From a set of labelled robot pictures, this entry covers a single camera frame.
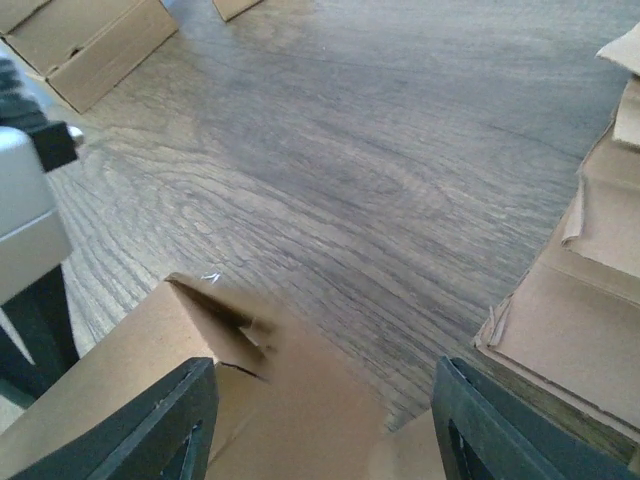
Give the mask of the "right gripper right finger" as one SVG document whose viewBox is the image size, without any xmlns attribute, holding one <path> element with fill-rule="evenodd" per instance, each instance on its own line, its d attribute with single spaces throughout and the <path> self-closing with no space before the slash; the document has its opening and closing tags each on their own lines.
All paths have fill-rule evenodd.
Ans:
<svg viewBox="0 0 640 480">
<path fill-rule="evenodd" d="M 459 358 L 438 361 L 432 415 L 448 479 L 636 479 Z"/>
</svg>

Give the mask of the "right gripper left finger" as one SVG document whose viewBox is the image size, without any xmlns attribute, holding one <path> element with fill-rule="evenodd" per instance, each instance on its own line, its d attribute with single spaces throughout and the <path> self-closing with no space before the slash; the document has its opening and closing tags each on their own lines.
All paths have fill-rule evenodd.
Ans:
<svg viewBox="0 0 640 480">
<path fill-rule="evenodd" d="M 214 436 L 214 362 L 192 357 L 79 438 L 11 479 L 203 479 Z"/>
</svg>

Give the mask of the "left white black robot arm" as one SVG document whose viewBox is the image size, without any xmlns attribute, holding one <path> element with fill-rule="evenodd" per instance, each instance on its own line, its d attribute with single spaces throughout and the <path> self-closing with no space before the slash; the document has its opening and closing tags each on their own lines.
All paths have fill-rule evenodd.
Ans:
<svg viewBox="0 0 640 480">
<path fill-rule="evenodd" d="M 77 160 L 83 132 L 42 111 L 1 57 L 1 310 L 23 344 L 1 334 L 1 393 L 28 408 L 79 360 L 63 262 L 72 252 L 49 172 Z"/>
</svg>

